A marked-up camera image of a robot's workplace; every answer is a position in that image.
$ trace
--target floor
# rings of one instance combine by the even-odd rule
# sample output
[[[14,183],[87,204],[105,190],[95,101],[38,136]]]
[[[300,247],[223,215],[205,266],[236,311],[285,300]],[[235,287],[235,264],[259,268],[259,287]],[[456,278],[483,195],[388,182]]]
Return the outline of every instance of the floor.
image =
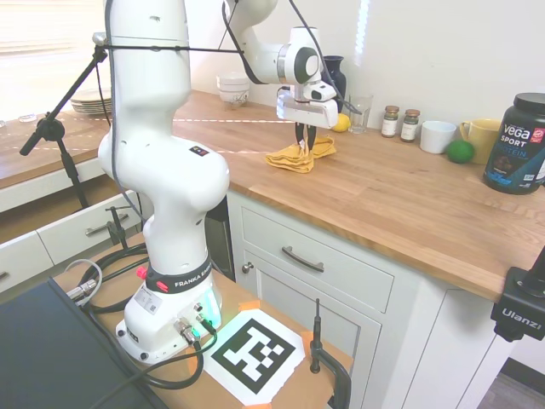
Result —
[[[500,373],[478,409],[545,409],[545,396]]]

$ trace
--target window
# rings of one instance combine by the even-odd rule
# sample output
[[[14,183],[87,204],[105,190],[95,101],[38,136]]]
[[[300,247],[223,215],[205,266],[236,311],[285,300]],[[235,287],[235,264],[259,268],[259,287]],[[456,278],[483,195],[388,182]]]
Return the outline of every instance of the window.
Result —
[[[103,31],[102,0],[0,0],[0,119],[51,111],[91,62],[93,33]],[[107,60],[100,74],[109,87]],[[81,89],[90,88],[94,73]]]

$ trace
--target orange tape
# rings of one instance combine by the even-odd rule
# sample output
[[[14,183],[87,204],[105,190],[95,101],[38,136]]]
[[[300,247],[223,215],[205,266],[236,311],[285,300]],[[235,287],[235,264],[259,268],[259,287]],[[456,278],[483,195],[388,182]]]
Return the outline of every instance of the orange tape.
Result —
[[[189,347],[188,349],[186,349],[184,354],[192,354],[194,352],[195,352],[195,348]],[[189,370],[189,372],[195,373],[195,371],[197,370],[197,364],[198,364],[197,357],[193,356],[192,358],[186,359],[186,361],[187,361],[187,369]]]
[[[304,331],[300,332],[299,335],[303,339],[303,347],[305,348],[305,356],[308,358],[310,357],[310,342],[314,338],[314,334],[312,331]]]
[[[266,403],[265,405],[252,405],[252,406],[242,406],[243,409],[273,409],[273,405]]]
[[[238,305],[238,311],[248,311],[249,309],[260,309],[261,308],[261,301],[260,300],[254,300],[254,301],[248,301],[248,302],[241,302]]]

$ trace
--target white wall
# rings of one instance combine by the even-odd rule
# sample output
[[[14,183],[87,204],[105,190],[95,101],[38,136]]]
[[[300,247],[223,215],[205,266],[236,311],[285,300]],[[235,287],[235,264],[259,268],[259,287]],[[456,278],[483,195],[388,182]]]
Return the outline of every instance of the white wall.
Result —
[[[374,127],[380,126],[388,104],[420,109],[422,120],[459,123],[501,118],[515,94],[545,92],[543,0],[295,2],[308,23],[320,30],[324,53],[347,57],[342,69],[349,91],[375,96]],[[221,0],[186,4],[191,44],[217,47],[223,33]],[[363,63],[357,67],[354,50],[365,16]],[[262,41],[283,43],[298,23],[288,1],[278,0],[274,13],[256,31]],[[231,48],[231,41],[223,47]],[[215,75],[231,70],[242,70],[236,55],[192,54],[194,89],[215,92]],[[250,99],[274,105],[277,88],[253,86]]]

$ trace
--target green led light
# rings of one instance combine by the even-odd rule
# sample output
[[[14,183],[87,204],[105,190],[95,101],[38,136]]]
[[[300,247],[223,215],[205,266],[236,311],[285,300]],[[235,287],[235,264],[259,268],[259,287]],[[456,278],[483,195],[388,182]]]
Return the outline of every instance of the green led light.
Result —
[[[206,310],[209,311],[210,314],[210,317],[206,318],[208,318],[212,322],[214,328],[216,328],[221,323],[221,313],[218,307],[218,302],[215,300],[215,295],[212,290],[208,291],[206,303],[208,304],[208,308]]]

